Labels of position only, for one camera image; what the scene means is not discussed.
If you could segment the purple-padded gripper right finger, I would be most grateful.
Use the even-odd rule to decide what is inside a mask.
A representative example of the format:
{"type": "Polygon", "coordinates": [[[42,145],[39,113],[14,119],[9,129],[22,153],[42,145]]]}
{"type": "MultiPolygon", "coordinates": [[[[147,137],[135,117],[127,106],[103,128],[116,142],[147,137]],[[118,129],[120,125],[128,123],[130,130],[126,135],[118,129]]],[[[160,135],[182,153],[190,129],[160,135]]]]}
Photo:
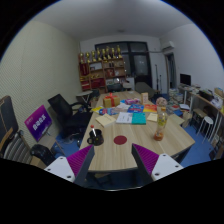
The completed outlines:
{"type": "Polygon", "coordinates": [[[137,144],[132,144],[132,155],[145,185],[182,169],[182,166],[169,155],[158,155],[137,144]]]}

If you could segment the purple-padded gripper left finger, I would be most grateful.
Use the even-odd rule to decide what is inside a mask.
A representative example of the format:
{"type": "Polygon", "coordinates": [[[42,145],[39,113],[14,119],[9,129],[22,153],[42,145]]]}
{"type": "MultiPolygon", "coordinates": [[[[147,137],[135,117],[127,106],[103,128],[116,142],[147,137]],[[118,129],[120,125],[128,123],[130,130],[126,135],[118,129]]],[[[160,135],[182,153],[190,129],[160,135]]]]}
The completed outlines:
{"type": "Polygon", "coordinates": [[[89,145],[69,157],[58,157],[45,171],[82,186],[94,155],[94,146],[89,145]]]}

